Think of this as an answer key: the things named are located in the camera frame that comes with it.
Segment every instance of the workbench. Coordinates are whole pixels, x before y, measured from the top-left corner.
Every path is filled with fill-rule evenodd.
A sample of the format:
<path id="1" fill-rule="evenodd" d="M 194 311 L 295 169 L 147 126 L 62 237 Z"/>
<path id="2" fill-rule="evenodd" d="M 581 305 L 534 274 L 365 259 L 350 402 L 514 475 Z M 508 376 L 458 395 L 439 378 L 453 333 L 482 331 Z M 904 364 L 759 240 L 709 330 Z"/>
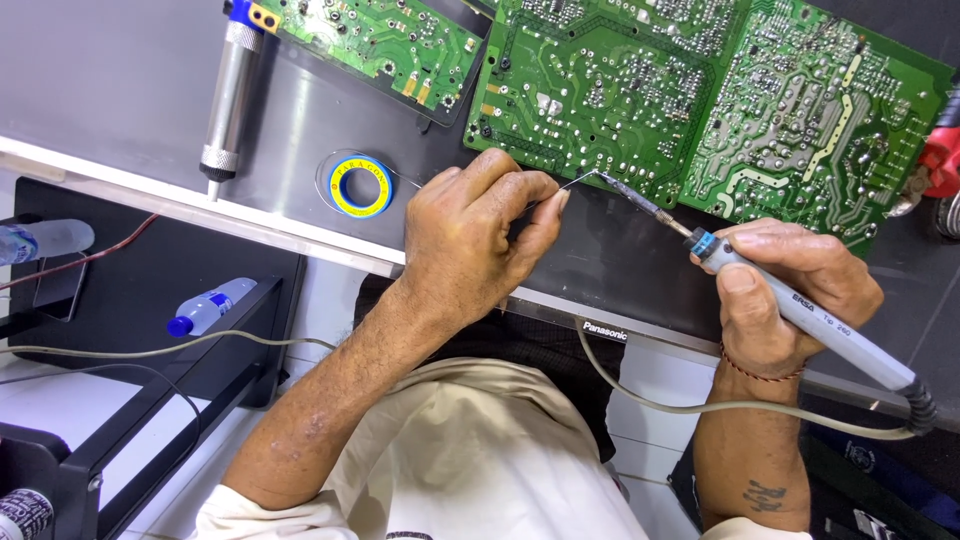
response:
<path id="1" fill-rule="evenodd" d="M 485 35 L 489 20 L 458 0 L 429 2 Z M 960 64 L 960 11 L 949 0 L 815 0 L 941 61 Z M 327 207 L 314 184 L 332 152 L 374 156 L 418 183 L 475 153 L 451 128 L 418 130 L 392 98 L 269 37 L 253 88 L 236 180 L 205 200 L 198 172 L 227 23 L 212 0 L 17 2 L 0 33 L 0 153 L 34 178 L 269 242 L 383 275 L 403 264 L 403 208 L 416 188 L 396 183 L 380 216 L 354 220 Z M 465 90 L 467 97 L 472 93 Z M 726 222 L 677 207 L 709 230 Z M 960 247 L 927 241 L 910 217 L 884 226 L 869 258 L 887 302 L 863 333 L 907 362 L 930 387 L 946 427 L 960 426 Z M 715 362 L 720 326 L 713 279 L 679 238 L 628 201 L 574 185 L 556 246 L 511 297 L 509 309 L 572 324 L 573 316 L 652 337 Z M 807 380 L 848 401 L 900 402 L 832 354 Z"/>

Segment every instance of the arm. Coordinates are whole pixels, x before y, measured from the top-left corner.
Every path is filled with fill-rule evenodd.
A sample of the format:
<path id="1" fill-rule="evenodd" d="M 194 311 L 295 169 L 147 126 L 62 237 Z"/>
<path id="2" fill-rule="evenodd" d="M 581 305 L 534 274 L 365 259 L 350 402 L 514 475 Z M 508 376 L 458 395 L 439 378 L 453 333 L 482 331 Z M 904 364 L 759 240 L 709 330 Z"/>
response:
<path id="1" fill-rule="evenodd" d="M 490 150 L 448 169 L 407 206 L 403 275 L 343 344 L 264 415 L 223 484 L 276 510 L 317 496 L 367 410 L 533 271 L 560 232 L 569 195 Z M 513 242 L 510 222 L 541 201 Z"/>
<path id="2" fill-rule="evenodd" d="M 883 302 L 867 265 L 833 236 L 774 219 L 720 234 L 728 235 L 741 255 L 855 328 Z M 717 276 L 717 291 L 727 353 L 748 373 L 781 379 L 823 350 L 819 342 L 780 318 L 773 291 L 752 267 L 725 266 Z M 799 378 L 755 380 L 721 361 L 708 402 L 761 400 L 796 406 L 799 385 Z M 769 528 L 808 529 L 810 488 L 798 448 L 799 432 L 799 419 L 777 412 L 731 409 L 701 416 L 693 451 L 704 528 L 742 516 Z"/>

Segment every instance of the white shirt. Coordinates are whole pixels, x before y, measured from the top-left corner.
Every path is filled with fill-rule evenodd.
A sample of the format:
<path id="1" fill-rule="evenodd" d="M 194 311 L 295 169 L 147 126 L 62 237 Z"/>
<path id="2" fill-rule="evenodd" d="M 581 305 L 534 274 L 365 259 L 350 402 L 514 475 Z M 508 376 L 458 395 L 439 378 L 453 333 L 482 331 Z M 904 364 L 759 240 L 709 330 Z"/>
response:
<path id="1" fill-rule="evenodd" d="M 316 499 L 267 511 L 214 488 L 197 540 L 647 538 L 573 404 L 539 370 L 451 358 L 371 408 Z M 809 540 L 746 518 L 703 540 Z"/>

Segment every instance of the white floor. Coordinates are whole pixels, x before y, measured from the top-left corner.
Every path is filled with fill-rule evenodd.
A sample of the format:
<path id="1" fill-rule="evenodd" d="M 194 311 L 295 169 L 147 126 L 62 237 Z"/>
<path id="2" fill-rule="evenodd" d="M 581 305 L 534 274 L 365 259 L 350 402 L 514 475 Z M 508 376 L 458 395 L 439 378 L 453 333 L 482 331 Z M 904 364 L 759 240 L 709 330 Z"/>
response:
<path id="1" fill-rule="evenodd" d="M 0 217 L 12 215 L 12 178 L 0 171 Z M 9 278 L 0 270 L 0 282 Z M 349 332 L 353 301 L 364 273 L 311 259 L 303 284 L 293 337 L 319 337 L 338 342 Z M 7 303 L 0 301 L 0 314 Z M 285 367 L 291 374 L 281 390 L 323 358 L 315 345 L 291 347 Z M 647 340 L 631 342 L 624 358 L 621 381 L 656 401 L 671 405 L 701 404 L 707 396 L 713 370 L 678 356 L 690 357 L 670 346 Z M 0 380 L 52 370 L 29 361 L 0 356 Z M 138 387 L 89 375 L 0 385 L 0 422 L 49 430 L 77 448 Z M 197 401 L 198 406 L 206 403 Z M 230 457 L 250 431 L 259 413 L 233 411 L 131 523 L 122 540 L 186 538 L 193 516 L 209 490 L 223 474 Z M 139 436 L 107 467 L 101 506 L 175 433 L 192 419 L 189 407 L 171 401 Z M 631 508 L 653 539 L 685 540 L 698 537 L 673 492 L 665 484 L 686 446 L 696 417 L 666 415 L 641 407 L 614 392 L 608 424 L 617 447 L 613 463 L 631 494 Z"/>

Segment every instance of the hand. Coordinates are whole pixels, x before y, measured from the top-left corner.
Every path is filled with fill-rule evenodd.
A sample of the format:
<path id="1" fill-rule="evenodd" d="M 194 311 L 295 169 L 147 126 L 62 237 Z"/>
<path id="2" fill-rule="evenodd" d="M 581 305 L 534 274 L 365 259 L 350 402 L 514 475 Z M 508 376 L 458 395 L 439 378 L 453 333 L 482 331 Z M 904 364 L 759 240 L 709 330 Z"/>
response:
<path id="1" fill-rule="evenodd" d="M 716 233 L 743 257 L 759 264 L 853 328 L 874 316 L 883 291 L 835 236 L 764 218 Z M 700 262 L 691 256 L 694 263 Z M 765 379 L 796 372 L 824 346 L 780 318 L 773 290 L 754 268 L 728 264 L 717 275 L 720 322 L 731 360 Z"/>
<path id="2" fill-rule="evenodd" d="M 530 276 L 560 233 L 569 195 L 502 150 L 445 170 L 407 205 L 407 265 L 397 285 L 434 324 L 458 331 Z M 511 222 L 531 202 L 540 204 L 530 224 L 509 242 Z"/>

